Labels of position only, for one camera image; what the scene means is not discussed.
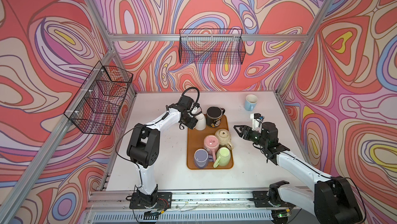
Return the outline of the white mug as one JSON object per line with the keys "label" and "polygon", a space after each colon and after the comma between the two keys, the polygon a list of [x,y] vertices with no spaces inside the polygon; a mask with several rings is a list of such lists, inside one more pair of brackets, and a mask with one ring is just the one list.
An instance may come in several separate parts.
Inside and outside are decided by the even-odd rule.
{"label": "white mug", "polygon": [[206,117],[203,113],[200,113],[195,116],[197,119],[197,123],[195,129],[198,131],[203,131],[206,128]]}

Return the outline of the brown wooden tray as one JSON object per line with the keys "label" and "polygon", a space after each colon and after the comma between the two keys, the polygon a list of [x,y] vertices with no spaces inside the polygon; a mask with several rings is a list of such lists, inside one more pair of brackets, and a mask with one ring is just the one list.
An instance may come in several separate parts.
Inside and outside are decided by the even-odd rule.
{"label": "brown wooden tray", "polygon": [[196,166],[195,162],[195,154],[196,151],[199,149],[204,149],[208,155],[209,159],[206,161],[208,162],[207,166],[203,168],[203,170],[221,170],[221,169],[231,169],[234,166],[233,161],[233,152],[231,149],[230,151],[230,160],[227,165],[218,165],[214,168],[213,160],[217,160],[216,155],[217,151],[221,149],[221,144],[217,142],[217,138],[215,134],[218,130],[225,129],[229,130],[228,128],[228,121],[226,115],[221,118],[220,125],[216,128],[211,128],[206,126],[206,128],[202,131],[198,131],[196,129],[188,129],[188,136],[187,136],[187,167],[190,170],[198,170],[199,167]]}

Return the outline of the light blue mug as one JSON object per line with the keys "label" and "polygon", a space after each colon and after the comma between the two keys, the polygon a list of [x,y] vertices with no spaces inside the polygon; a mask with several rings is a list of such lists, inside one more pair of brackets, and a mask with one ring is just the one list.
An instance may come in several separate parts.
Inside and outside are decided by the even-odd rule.
{"label": "light blue mug", "polygon": [[245,99],[244,108],[247,111],[253,111],[258,102],[258,97],[254,94],[248,94]]}

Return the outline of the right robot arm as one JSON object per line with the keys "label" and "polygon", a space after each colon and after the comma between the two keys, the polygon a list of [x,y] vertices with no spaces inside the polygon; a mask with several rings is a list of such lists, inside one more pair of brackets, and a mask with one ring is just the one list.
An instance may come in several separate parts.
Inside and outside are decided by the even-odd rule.
{"label": "right robot arm", "polygon": [[239,137],[251,141],[267,161],[290,172],[303,182],[309,191],[293,187],[283,180],[270,184],[267,195],[261,198],[268,205],[279,207],[293,204],[314,215],[321,224],[361,224],[366,215],[353,193],[353,183],[341,176],[331,176],[299,159],[278,139],[278,129],[271,122],[261,124],[258,132],[247,125],[235,125]]}

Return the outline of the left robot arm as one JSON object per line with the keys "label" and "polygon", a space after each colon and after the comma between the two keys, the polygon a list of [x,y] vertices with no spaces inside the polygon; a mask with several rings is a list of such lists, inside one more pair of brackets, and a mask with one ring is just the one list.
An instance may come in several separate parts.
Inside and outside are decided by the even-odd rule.
{"label": "left robot arm", "polygon": [[196,102],[191,97],[181,96],[177,103],[166,106],[166,111],[161,116],[146,124],[135,125],[127,146],[127,155],[138,167],[141,183],[135,196],[141,204],[152,206],[158,201],[154,163],[159,156],[161,132],[176,123],[194,129],[197,124],[197,119],[192,115],[195,105]]}

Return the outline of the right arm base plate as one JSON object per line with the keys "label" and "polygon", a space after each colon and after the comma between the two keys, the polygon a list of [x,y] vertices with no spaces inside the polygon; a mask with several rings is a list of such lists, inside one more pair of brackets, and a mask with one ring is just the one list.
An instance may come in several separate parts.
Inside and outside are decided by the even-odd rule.
{"label": "right arm base plate", "polygon": [[252,198],[249,198],[255,207],[286,207],[294,208],[295,205],[281,200],[278,193],[271,191],[253,191]]}

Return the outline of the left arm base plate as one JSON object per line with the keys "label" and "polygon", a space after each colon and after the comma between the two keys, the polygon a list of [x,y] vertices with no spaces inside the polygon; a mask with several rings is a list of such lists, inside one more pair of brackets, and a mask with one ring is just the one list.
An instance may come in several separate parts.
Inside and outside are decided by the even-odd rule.
{"label": "left arm base plate", "polygon": [[129,208],[134,210],[167,210],[172,205],[171,201],[171,192],[154,192],[152,195],[145,195],[137,191],[131,196]]}

